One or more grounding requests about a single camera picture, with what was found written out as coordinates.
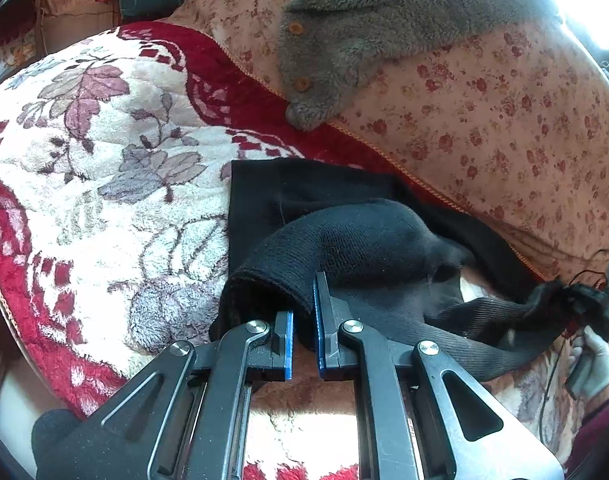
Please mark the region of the right gloved hand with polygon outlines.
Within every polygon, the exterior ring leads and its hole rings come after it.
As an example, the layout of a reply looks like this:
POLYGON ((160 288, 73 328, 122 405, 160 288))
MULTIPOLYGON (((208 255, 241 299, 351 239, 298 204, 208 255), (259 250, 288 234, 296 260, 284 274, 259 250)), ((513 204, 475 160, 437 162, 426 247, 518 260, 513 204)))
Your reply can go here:
POLYGON ((571 344, 565 387, 573 400, 589 401, 609 386, 609 342, 590 325, 571 344))

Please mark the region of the pink sleeve forearm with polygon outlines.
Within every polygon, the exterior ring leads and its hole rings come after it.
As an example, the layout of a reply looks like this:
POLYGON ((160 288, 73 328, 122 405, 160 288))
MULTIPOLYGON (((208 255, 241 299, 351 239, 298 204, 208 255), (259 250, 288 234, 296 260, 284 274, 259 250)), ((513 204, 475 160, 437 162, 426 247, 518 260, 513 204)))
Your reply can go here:
POLYGON ((577 468, 608 426, 609 398, 583 418, 582 426, 573 440, 570 456, 565 463, 566 470, 577 468))

